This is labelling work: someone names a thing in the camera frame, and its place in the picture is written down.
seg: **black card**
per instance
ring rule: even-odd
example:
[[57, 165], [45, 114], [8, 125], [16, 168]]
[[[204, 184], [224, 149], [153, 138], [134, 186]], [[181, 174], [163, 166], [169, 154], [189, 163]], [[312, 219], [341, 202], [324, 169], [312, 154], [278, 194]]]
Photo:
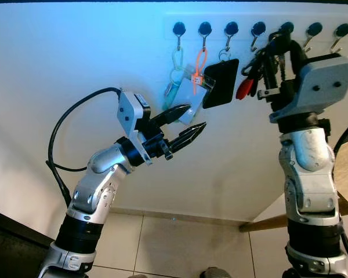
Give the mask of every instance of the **black card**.
[[204, 97], [202, 107], [204, 109], [230, 103], [233, 96], [234, 83], [236, 81], [238, 59], [222, 61], [205, 68], [204, 75], [215, 80], [215, 86]]

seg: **wall hook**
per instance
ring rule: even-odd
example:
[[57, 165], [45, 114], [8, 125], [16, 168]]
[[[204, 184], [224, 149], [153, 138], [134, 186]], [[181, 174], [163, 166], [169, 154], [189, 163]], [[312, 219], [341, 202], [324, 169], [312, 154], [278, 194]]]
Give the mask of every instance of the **wall hook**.
[[219, 52], [218, 57], [219, 57], [220, 61], [222, 60], [220, 58], [222, 55], [226, 55], [228, 57], [228, 60], [230, 59], [230, 57], [231, 57], [231, 54], [229, 53], [229, 51], [230, 51], [230, 41], [231, 41], [231, 38], [237, 32], [238, 32], [238, 25], [237, 25], [236, 22], [232, 21], [232, 22], [229, 22], [226, 25], [226, 28], [224, 29], [224, 34], [227, 36], [227, 42], [226, 42], [226, 47]]
[[174, 34], [178, 37], [177, 50], [180, 50], [180, 37], [186, 32], [186, 27], [183, 22], [177, 22], [173, 27]]
[[280, 31], [293, 33], [293, 31], [294, 31], [294, 24], [292, 22], [290, 22], [290, 21], [285, 22], [283, 25], [281, 25]]
[[348, 34], [348, 23], [344, 23], [340, 25], [335, 31], [335, 42], [330, 47], [330, 53], [337, 53], [341, 51], [343, 48], [339, 47], [338, 49], [334, 50], [334, 47], [338, 44], [338, 42]]
[[205, 49], [206, 49], [206, 38], [208, 35], [210, 35], [211, 31], [212, 31], [211, 25], [207, 21], [201, 23], [201, 25], [198, 29], [198, 33], [203, 38], [203, 41], [202, 41], [202, 51], [203, 52], [205, 52]]
[[250, 47], [250, 51], [254, 52], [256, 49], [258, 49], [256, 46], [254, 46], [256, 39], [264, 34], [264, 32], [266, 31], [266, 25], [264, 24], [264, 22], [259, 21], [257, 23], [254, 24], [253, 28], [251, 29], [251, 34], [253, 35], [254, 39], [253, 42], [251, 43], [251, 47]]
[[303, 49], [305, 52], [308, 52], [312, 49], [312, 47], [307, 48], [307, 45], [311, 41], [311, 39], [314, 36], [317, 36], [321, 31], [322, 31], [322, 24], [321, 23], [315, 22], [315, 23], [312, 23], [311, 25], [309, 25], [309, 27], [306, 30], [307, 40], [303, 45]]

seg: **wooden table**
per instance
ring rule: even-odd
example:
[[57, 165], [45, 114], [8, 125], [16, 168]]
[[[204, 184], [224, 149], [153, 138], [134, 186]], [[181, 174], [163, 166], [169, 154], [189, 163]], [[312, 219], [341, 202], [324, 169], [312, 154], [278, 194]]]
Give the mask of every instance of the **wooden table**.
[[[348, 215], [348, 142], [343, 144], [336, 158], [334, 179], [339, 194], [339, 211]], [[286, 214], [259, 222], [251, 222], [240, 226], [240, 232], [251, 232], [287, 226]]]

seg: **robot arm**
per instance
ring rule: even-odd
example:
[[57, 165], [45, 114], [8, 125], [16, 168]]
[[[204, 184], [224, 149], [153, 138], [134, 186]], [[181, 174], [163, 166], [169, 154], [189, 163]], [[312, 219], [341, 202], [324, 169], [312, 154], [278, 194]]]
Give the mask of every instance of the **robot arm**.
[[[286, 52], [290, 52], [296, 74], [293, 80], [285, 80]], [[280, 87], [275, 76], [278, 66]], [[335, 53], [307, 59], [290, 33], [280, 30], [270, 35], [269, 44], [247, 68], [242, 71], [248, 76], [244, 82], [264, 79], [266, 90], [258, 91], [258, 99], [271, 103], [270, 122], [277, 123], [282, 132], [279, 160], [285, 173], [289, 232], [285, 249], [293, 266], [283, 277], [348, 278], [346, 255], [340, 250], [342, 223], [332, 179], [335, 156], [326, 141], [329, 120], [318, 120], [318, 114], [343, 99], [348, 90], [348, 57]], [[242, 99], [256, 92], [239, 89], [237, 93]]]
[[189, 127], [169, 142], [160, 127], [180, 118], [189, 105], [173, 107], [150, 119], [150, 107], [139, 94], [121, 91], [117, 118], [129, 138], [95, 153], [77, 184], [57, 239], [51, 243], [39, 278], [87, 277], [118, 186], [136, 166], [172, 154], [191, 143], [206, 123]]

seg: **black hook knob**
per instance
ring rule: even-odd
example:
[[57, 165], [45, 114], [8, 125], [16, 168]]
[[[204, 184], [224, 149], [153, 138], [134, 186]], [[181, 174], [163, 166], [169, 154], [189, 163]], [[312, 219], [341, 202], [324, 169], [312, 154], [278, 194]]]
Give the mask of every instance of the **black hook knob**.
[[251, 29], [251, 34], [253, 36], [260, 36], [266, 31], [266, 25], [264, 22], [259, 21], [254, 24], [253, 28]]
[[174, 25], [173, 32], [177, 36], [182, 36], [186, 32], [186, 27], [183, 22], [177, 22]]
[[201, 23], [198, 32], [202, 35], [202, 36], [208, 36], [211, 33], [212, 29], [211, 29], [211, 25], [210, 23], [208, 23], [207, 21]]
[[344, 23], [340, 25], [336, 30], [335, 30], [335, 35], [343, 38], [344, 36], [348, 35], [348, 23]]
[[319, 22], [312, 23], [307, 29], [307, 34], [317, 36], [322, 31], [322, 24]]
[[238, 25], [236, 22], [232, 21], [229, 22], [224, 29], [224, 33], [226, 33], [227, 36], [233, 36], [238, 32]]
[[294, 24], [290, 21], [285, 22], [283, 25], [281, 25], [280, 31], [292, 33], [294, 31]]

